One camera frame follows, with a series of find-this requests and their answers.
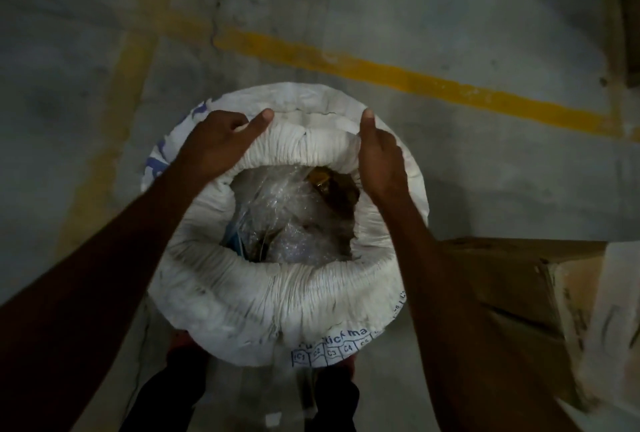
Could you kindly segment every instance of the gray floor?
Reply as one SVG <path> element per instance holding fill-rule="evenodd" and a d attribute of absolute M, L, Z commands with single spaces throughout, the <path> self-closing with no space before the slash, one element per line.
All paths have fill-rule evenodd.
<path fill-rule="evenodd" d="M 170 8 L 216 26 L 607 114 L 601 1 L 171 0 Z M 148 29 L 139 8 L 137 0 L 0 0 L 0 301 L 55 261 L 76 189 L 105 143 L 105 97 L 126 31 Z M 165 36 L 125 127 L 105 204 L 116 211 L 137 195 L 151 147 L 196 103 L 284 80 L 331 85 L 375 108 L 420 163 L 439 237 L 640 239 L 638 145 Z M 640 121 L 639 102 L 637 93 L 625 94 L 625 122 Z M 141 307 L 76 431 L 117 429 L 136 384 L 163 366 L 170 331 L 151 305 Z M 361 352 L 356 383 L 360 430 L 437 429 L 406 312 Z M 296 394 L 292 377 L 278 370 L 219 363 L 191 429 L 259 427 L 265 414 L 281 411 L 281 429 L 299 430 Z M 594 417 L 572 413 L 585 430 L 634 427 L 609 408 Z"/>

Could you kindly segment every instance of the black pants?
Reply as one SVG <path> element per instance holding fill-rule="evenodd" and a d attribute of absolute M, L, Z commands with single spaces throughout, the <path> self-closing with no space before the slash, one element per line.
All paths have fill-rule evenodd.
<path fill-rule="evenodd" d="M 208 357 L 199 348 L 172 351 L 166 368 L 140 389 L 120 432 L 185 432 L 193 406 L 204 393 Z M 329 367 L 318 373 L 315 395 L 318 412 L 311 430 L 355 431 L 353 414 L 360 391 L 346 369 Z"/>

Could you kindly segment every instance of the gathered white fabric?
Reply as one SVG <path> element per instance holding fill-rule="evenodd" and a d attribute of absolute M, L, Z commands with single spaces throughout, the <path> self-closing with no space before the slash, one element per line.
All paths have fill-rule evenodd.
<path fill-rule="evenodd" d="M 243 158 L 191 204 L 158 265 L 149 294 L 178 329 L 212 355 L 236 365 L 265 365 L 275 348 L 321 342 L 336 329 L 379 333 L 397 313 L 403 284 L 388 230 L 358 173 L 360 116 L 365 106 L 321 85 L 279 83 L 230 93 L 196 107 L 152 152 L 142 190 L 175 158 L 199 121 L 213 110 L 249 119 L 265 108 L 275 119 Z M 390 129 L 376 118 L 379 128 Z M 402 142 L 413 201 L 429 207 L 420 170 Z M 360 188 L 352 261 L 323 267 L 251 263 L 219 245 L 234 215 L 230 188 L 244 169 L 295 164 L 351 174 Z"/>

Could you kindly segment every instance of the trash inside sack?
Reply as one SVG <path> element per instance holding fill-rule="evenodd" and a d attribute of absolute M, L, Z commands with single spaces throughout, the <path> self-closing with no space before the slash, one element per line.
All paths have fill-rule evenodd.
<path fill-rule="evenodd" d="M 234 179 L 236 213 L 224 245 L 251 262 L 323 266 L 351 260 L 360 192 L 349 175 L 308 166 L 247 169 Z"/>

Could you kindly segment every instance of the yellow floor line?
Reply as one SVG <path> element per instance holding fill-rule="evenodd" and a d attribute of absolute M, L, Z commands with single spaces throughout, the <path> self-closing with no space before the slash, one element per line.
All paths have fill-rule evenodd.
<path fill-rule="evenodd" d="M 171 0 L 138 0 L 150 16 L 162 14 Z M 60 230 L 56 257 L 68 254 L 112 217 L 111 192 L 116 166 L 129 138 L 136 108 L 158 43 L 158 35 L 128 32 L 115 65 L 100 121 L 102 148 L 88 162 L 88 176 L 76 188 Z"/>
<path fill-rule="evenodd" d="M 550 102 L 531 100 L 503 91 L 463 85 L 396 66 L 357 59 L 348 54 L 326 52 L 265 34 L 240 31 L 233 27 L 224 27 L 220 30 L 214 39 L 214 45 L 222 50 L 260 58 L 268 63 L 284 64 L 388 86 L 407 93 L 535 120 L 564 129 L 607 137 L 614 137 L 617 132 L 616 125 L 608 116 L 570 109 Z M 640 141 L 635 136 L 633 138 L 635 141 Z"/>

